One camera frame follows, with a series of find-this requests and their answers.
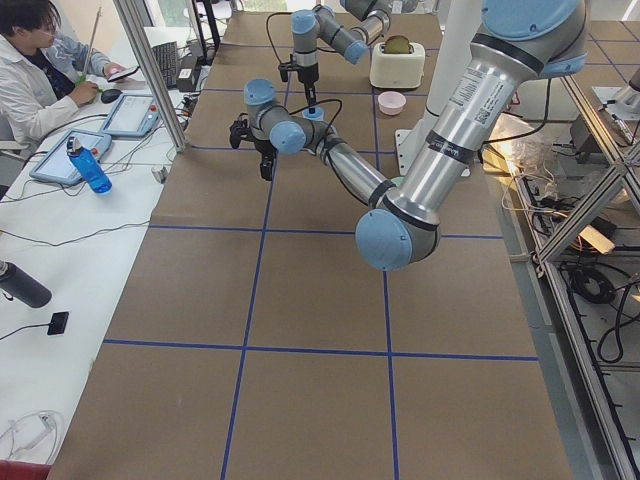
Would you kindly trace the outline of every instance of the red object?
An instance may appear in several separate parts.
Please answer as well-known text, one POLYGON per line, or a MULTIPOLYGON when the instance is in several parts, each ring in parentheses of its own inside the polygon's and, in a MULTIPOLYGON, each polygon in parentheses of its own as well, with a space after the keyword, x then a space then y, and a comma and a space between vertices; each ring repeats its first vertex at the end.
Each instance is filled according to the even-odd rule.
POLYGON ((45 480, 51 465, 0 460, 0 480, 45 480))

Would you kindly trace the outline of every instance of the white table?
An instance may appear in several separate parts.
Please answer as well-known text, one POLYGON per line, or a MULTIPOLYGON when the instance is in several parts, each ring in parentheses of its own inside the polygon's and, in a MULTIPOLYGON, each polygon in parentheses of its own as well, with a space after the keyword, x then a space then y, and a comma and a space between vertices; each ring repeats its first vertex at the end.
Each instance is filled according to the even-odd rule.
MULTIPOLYGON (((171 97, 177 105, 182 94, 172 92, 171 97)), ((83 107, 78 117, 106 113, 110 108, 97 102, 83 107)), ((103 120, 69 128, 97 131, 103 120)), ((52 147, 65 133, 63 130, 46 139, 39 150, 52 147)), ((115 162, 138 143, 114 140, 103 157, 105 170, 120 170, 124 162, 115 162)), ((29 181, 29 171, 38 160, 34 158, 7 196, 53 193, 0 203, 0 229, 59 243, 100 229, 146 222, 162 191, 162 185, 151 174, 151 166, 164 164, 169 169, 173 154, 169 136, 161 128, 133 156, 126 171, 110 175, 113 188, 108 195, 96 195, 85 186, 76 197, 55 186, 29 181)), ((77 190, 74 187, 69 193, 77 190)), ((57 441, 61 443, 145 232, 146 225, 126 228, 60 247, 0 235, 0 258, 16 264, 53 293, 51 301, 40 309, 0 297, 0 336, 23 326, 48 323, 54 312, 70 312, 63 335, 47 336, 46 328, 32 328, 0 341, 0 434, 11 421, 26 414, 53 410, 64 418, 57 441)), ((39 431, 37 421, 31 418, 26 422, 29 431, 25 435, 39 431)), ((19 459, 44 463, 54 440, 49 435, 39 448, 19 459)), ((7 445, 0 442, 0 458, 5 458, 6 449, 7 445)))

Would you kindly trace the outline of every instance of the person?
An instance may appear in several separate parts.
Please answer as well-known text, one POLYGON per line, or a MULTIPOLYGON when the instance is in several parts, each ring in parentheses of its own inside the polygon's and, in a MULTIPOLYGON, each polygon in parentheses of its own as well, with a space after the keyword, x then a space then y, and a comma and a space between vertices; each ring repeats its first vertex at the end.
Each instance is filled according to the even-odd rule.
POLYGON ((37 145, 98 94, 80 78, 109 77, 124 67, 58 32, 60 14, 50 0, 0 0, 0 114, 17 142, 37 145))

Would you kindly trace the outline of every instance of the tablet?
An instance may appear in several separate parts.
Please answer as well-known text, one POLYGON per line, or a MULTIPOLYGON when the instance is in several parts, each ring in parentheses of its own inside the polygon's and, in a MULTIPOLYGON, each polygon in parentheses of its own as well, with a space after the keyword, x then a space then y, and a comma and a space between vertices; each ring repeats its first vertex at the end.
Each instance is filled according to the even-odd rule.
POLYGON ((158 107, 149 94, 123 93, 114 102, 100 133, 116 138, 142 138, 158 121, 158 107))
POLYGON ((73 166, 67 155, 67 140, 71 135, 78 137, 84 148, 93 150, 98 162, 111 147, 109 135, 86 130, 71 130, 31 169, 29 172, 31 178, 65 186, 75 185, 82 180, 80 172, 73 166))
POLYGON ((131 67, 131 68, 122 70, 121 72, 116 72, 113 75, 111 75, 109 78, 107 78, 107 82, 115 82, 116 80, 122 80, 123 78, 127 78, 128 76, 136 73, 139 69, 140 67, 131 67))

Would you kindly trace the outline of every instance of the pink bowl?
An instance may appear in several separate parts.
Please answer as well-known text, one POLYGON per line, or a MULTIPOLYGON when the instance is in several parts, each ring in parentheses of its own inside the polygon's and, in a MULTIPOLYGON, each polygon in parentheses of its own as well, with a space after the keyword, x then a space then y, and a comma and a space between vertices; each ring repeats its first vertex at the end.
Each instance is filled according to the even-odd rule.
POLYGON ((386 115, 397 115, 404 108, 407 99, 400 92, 388 91, 378 95, 378 108, 386 115))

